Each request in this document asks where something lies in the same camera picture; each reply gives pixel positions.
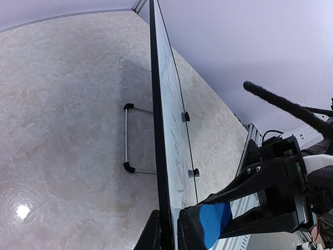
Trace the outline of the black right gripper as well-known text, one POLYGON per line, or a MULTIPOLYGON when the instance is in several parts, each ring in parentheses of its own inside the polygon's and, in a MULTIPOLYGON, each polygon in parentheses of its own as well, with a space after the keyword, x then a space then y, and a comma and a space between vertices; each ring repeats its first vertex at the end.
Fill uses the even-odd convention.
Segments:
POLYGON ((263 162, 242 170, 226 188, 210 194, 202 203, 227 203, 261 191, 260 204, 272 208, 253 208, 236 217, 220 234, 220 239, 293 233, 312 227, 312 212, 305 195, 307 171, 297 139, 273 137, 262 143, 260 153, 263 162))

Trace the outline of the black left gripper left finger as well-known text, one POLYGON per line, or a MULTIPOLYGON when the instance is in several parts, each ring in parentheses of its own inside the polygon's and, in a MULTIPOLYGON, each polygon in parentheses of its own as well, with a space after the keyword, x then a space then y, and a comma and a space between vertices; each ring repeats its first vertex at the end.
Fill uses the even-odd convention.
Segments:
POLYGON ((160 250, 160 211, 153 210, 133 250, 160 250))

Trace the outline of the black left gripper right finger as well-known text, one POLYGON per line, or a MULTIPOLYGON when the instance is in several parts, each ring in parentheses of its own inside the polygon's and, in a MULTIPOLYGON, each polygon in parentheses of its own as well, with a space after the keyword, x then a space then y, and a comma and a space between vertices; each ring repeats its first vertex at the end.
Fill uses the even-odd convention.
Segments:
POLYGON ((177 220, 177 242, 181 250, 206 250, 199 208, 185 208, 177 220))

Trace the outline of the blue whiteboard eraser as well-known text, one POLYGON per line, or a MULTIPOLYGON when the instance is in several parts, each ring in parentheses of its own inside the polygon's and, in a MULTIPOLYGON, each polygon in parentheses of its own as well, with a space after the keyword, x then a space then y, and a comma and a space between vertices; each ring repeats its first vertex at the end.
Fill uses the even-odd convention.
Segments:
POLYGON ((230 203, 198 204, 188 208, 199 208, 200 223, 203 227, 203 242, 207 249, 211 249, 233 219, 230 203))

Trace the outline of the white whiteboard black frame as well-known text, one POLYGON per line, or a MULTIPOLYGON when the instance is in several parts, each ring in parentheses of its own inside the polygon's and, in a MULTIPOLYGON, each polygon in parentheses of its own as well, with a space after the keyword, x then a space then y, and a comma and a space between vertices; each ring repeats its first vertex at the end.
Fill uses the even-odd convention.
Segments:
POLYGON ((197 203, 182 87, 159 1, 149 2, 161 249, 181 249, 180 211, 197 203))

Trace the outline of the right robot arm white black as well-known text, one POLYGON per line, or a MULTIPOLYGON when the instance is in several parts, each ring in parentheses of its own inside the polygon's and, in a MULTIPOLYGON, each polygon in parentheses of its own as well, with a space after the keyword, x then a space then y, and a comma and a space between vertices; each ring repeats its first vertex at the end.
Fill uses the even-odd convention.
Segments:
POLYGON ((295 136, 251 143, 240 174, 205 204, 228 203, 258 194, 260 204, 232 219, 220 238, 309 230, 313 215, 332 210, 332 124, 312 125, 324 139, 300 149, 295 136))

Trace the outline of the right aluminium frame post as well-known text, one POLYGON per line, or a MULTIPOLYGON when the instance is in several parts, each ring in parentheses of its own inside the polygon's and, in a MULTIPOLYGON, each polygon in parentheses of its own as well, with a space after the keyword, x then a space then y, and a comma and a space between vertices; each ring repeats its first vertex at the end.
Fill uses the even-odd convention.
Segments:
POLYGON ((149 0, 136 0, 132 7, 132 11, 139 15, 148 2, 149 0))

